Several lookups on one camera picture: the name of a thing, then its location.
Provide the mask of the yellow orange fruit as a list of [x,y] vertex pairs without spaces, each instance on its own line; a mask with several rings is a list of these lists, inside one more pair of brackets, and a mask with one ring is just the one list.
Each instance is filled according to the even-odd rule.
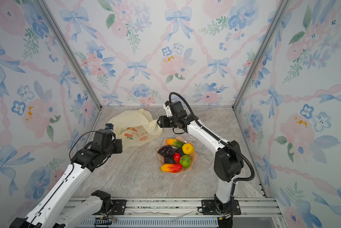
[[195,149],[191,143],[186,143],[182,146],[182,151],[185,155],[191,155],[195,152]]

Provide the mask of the yellow plastic bag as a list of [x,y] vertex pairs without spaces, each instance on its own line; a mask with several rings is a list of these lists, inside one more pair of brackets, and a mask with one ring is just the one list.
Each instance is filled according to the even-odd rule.
[[124,111],[113,117],[109,123],[114,125],[116,138],[122,140],[124,149],[142,146],[162,134],[157,121],[144,109]]

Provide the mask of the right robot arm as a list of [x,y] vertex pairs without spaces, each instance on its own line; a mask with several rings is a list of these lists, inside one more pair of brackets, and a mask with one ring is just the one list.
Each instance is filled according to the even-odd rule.
[[214,171],[218,177],[218,189],[214,196],[215,210],[219,214],[229,214],[233,210],[236,185],[244,167],[243,156],[236,141],[225,141],[203,125],[193,113],[188,114],[180,101],[167,101],[163,108],[165,116],[160,116],[157,124],[161,128],[179,128],[196,137],[214,154]]

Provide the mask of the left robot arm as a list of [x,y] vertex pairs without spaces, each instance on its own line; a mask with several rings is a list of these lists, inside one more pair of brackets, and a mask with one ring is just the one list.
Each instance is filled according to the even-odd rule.
[[116,137],[113,124],[108,123],[104,129],[95,131],[93,140],[71,158],[66,171],[47,196],[25,218],[15,218],[10,227],[74,228],[93,214],[108,216],[114,209],[111,195],[100,190],[70,211],[62,213],[62,210],[95,169],[122,151],[122,140]]

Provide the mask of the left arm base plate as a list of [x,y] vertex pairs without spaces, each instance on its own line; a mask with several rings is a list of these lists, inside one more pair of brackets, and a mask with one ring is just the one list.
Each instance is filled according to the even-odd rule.
[[111,199],[111,206],[109,214],[113,216],[124,215],[127,200],[125,199]]

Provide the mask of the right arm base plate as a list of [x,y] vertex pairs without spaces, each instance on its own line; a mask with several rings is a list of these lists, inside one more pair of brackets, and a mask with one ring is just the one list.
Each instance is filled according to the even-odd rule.
[[241,215],[239,202],[234,198],[231,198],[228,203],[222,203],[217,199],[203,199],[198,212],[203,215]]

